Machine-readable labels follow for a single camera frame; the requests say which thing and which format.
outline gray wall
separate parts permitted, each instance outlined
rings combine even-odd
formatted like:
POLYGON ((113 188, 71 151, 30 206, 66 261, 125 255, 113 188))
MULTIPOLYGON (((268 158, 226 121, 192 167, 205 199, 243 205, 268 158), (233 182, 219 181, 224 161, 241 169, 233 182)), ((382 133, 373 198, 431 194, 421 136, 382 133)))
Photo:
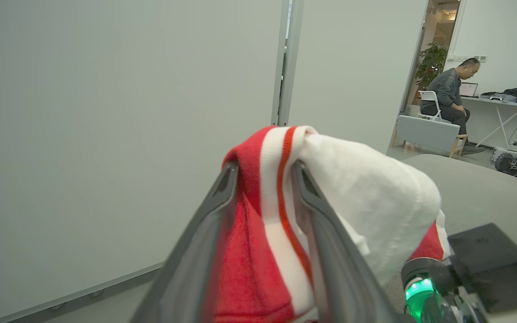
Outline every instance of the gray wall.
POLYGON ((277 0, 0 0, 0 317, 163 261, 271 119, 277 0))
POLYGON ((289 124, 386 153, 426 3, 304 0, 289 124))
MULTIPOLYGON (((467 82, 478 83, 476 95, 503 92, 517 87, 517 1, 467 0, 460 6, 462 18, 452 35, 449 54, 487 56, 480 71, 467 82), (485 35, 500 35, 500 41, 481 41, 485 35)), ((444 69, 457 67, 461 61, 447 61, 444 69)))

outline towel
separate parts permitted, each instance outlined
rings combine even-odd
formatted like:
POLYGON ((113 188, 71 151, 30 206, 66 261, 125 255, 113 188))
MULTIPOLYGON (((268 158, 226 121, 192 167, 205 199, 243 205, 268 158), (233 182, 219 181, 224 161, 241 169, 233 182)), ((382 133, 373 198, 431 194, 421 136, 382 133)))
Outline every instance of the towel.
POLYGON ((314 306, 305 235, 289 170, 302 160, 384 286, 406 260, 443 259, 440 195, 428 176, 361 144, 312 127, 267 127, 232 149, 240 175, 215 321, 285 323, 314 306))

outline man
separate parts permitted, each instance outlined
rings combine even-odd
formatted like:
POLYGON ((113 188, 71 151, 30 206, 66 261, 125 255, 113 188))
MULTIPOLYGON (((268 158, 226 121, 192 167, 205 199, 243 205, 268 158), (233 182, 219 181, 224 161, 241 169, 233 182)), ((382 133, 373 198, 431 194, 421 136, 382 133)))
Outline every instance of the man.
MULTIPOLYGON (((455 125, 460 126, 459 135, 466 134, 466 122, 470 118, 470 111, 462 106, 460 98, 460 79, 466 80, 474 76, 480 69, 480 62, 475 58, 464 61, 460 66, 451 68, 432 81, 428 86, 428 91, 436 92, 438 104, 440 106, 440 115, 442 119, 448 120, 455 125)), ((422 101, 420 104, 422 114, 434 116, 438 110, 434 101, 422 101)), ((470 153, 481 153, 483 148, 474 146, 464 146, 462 155, 470 153)))

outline potted plant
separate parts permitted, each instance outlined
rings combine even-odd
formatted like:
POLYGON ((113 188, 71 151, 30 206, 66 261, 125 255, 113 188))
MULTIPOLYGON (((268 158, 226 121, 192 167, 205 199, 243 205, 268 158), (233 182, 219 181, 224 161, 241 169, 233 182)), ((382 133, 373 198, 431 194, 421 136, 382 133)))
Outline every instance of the potted plant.
MULTIPOLYGON (((440 43, 430 43, 429 48, 420 52, 419 63, 416 65, 416 74, 414 75, 418 90, 425 90, 434 78, 442 73, 448 48, 440 43)), ((418 92, 414 96, 414 102, 418 103, 418 92)))

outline gray sweater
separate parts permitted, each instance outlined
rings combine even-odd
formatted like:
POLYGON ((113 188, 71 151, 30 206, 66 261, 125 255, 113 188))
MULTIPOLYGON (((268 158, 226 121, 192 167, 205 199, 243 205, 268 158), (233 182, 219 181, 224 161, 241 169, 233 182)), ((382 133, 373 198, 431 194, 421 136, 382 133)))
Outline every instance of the gray sweater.
MULTIPOLYGON (((436 76, 432 83, 428 86, 428 91, 436 92, 440 109, 451 108, 454 103, 456 105, 462 105, 462 99, 460 98, 460 78, 454 68, 451 68, 445 72, 436 76)), ((420 109, 436 109, 434 101, 422 101, 420 109)))

